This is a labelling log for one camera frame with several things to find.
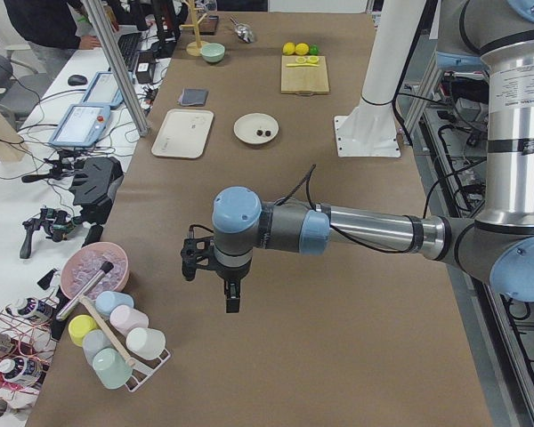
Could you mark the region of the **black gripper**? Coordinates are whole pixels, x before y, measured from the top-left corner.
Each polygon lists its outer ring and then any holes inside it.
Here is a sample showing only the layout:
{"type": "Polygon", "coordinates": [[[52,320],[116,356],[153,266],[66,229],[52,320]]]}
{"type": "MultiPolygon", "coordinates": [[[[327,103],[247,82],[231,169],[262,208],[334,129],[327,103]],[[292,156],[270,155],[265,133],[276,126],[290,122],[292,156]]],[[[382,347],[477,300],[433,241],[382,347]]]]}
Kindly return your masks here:
{"type": "Polygon", "coordinates": [[[196,277],[197,270],[214,271],[224,281],[224,296],[227,313],[238,313],[240,310],[240,280],[244,278],[251,266],[251,257],[245,255],[243,261],[221,261],[215,253],[214,237],[197,238],[195,229],[200,228],[212,232],[203,225],[190,225],[188,236],[184,239],[181,250],[182,275],[187,281],[196,277]]]}

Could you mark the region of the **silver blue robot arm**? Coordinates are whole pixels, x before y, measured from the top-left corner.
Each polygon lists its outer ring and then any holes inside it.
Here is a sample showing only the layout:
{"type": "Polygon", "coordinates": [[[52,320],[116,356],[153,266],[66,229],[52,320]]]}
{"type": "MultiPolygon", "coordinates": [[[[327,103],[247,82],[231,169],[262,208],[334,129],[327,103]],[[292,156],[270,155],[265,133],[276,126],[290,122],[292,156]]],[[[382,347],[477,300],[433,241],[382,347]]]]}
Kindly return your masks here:
{"type": "Polygon", "coordinates": [[[236,312],[255,248],[321,254],[346,241],[420,253],[534,302],[534,1],[442,2],[438,64],[489,70],[485,204],[475,217],[380,214],[292,197],[269,203],[230,187],[214,200],[213,235],[184,241],[183,276],[216,272],[226,309],[236,312]]]}

